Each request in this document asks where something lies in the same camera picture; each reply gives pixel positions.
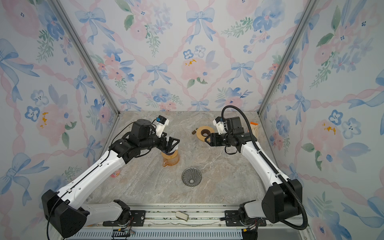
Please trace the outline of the grey ribbed glass dripper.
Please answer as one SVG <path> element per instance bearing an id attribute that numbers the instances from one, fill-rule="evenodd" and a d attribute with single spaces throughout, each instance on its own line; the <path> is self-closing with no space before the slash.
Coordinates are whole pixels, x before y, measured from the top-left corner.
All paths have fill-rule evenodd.
<path id="1" fill-rule="evenodd" d="M 196 187 L 202 181 L 202 173 L 194 167 L 187 168 L 182 173 L 182 182 L 188 187 Z"/>

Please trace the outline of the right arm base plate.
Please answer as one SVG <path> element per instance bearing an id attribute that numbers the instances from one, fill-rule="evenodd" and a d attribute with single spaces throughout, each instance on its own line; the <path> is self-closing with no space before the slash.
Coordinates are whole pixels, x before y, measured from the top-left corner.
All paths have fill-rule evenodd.
<path id="1" fill-rule="evenodd" d="M 225 216 L 220 218 L 227 227 L 266 227 L 267 222 L 263 218 L 250 218 L 244 211 L 226 210 Z"/>

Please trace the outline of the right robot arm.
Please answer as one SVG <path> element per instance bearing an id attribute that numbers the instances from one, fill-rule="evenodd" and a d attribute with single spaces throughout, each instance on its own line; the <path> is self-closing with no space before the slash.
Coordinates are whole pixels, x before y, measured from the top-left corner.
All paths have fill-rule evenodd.
<path id="1" fill-rule="evenodd" d="M 245 132 L 239 117 L 225 120 L 217 117 L 213 124 L 218 131 L 206 137 L 205 142 L 211 147 L 235 147 L 256 170 L 266 190 L 261 201 L 240 204 L 241 223 L 249 226 L 256 220 L 268 220 L 304 230 L 308 226 L 308 217 L 302 203 L 302 184 L 290 179 L 271 161 L 257 138 Z"/>

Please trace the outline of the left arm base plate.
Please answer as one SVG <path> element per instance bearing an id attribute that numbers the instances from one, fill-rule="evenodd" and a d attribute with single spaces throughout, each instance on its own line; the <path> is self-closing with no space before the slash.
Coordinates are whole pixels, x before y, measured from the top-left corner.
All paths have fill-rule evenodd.
<path id="1" fill-rule="evenodd" d="M 144 210 L 130 210 L 123 212 L 116 221 L 103 222 L 103 227 L 142 227 L 146 218 Z"/>

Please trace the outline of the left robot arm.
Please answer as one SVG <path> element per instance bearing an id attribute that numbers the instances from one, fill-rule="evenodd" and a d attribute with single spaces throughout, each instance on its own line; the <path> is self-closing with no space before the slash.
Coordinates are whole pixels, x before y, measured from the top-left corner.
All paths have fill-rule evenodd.
<path id="1" fill-rule="evenodd" d="M 130 207 L 121 200 L 107 204 L 86 204 L 86 199 L 112 173 L 132 159 L 143 157 L 158 149 L 173 154 L 180 143 L 164 132 L 169 120 L 158 116 L 154 121 L 139 119 L 130 124 L 131 130 L 115 138 L 108 150 L 91 167 L 57 191 L 47 190 L 42 205 L 48 226 L 53 226 L 64 239 L 74 236 L 83 227 L 100 222 L 112 222 L 126 227 L 134 219 Z"/>

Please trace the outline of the wooden ring lid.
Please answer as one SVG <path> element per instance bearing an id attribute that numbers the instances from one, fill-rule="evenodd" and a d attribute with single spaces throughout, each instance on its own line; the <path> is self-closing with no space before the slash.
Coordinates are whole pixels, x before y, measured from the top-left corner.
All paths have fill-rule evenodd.
<path id="1" fill-rule="evenodd" d="M 204 142 L 205 138 L 209 138 L 211 133 L 214 133 L 215 130 L 209 126 L 202 126 L 196 129 L 196 136 L 197 138 Z"/>

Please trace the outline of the white paper coffee filter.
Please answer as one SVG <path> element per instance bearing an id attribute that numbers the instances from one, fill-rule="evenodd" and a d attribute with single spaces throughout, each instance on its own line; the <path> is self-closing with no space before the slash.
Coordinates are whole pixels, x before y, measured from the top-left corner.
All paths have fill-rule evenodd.
<path id="1" fill-rule="evenodd" d="M 166 154 L 166 155 L 168 155 L 168 156 L 170 156 L 170 155 L 174 154 L 174 152 L 175 152 L 176 150 L 178 150 L 178 147 L 179 147 L 179 145 L 170 146 L 170 148 L 167 149 L 167 150 L 164 150 L 163 153 Z"/>

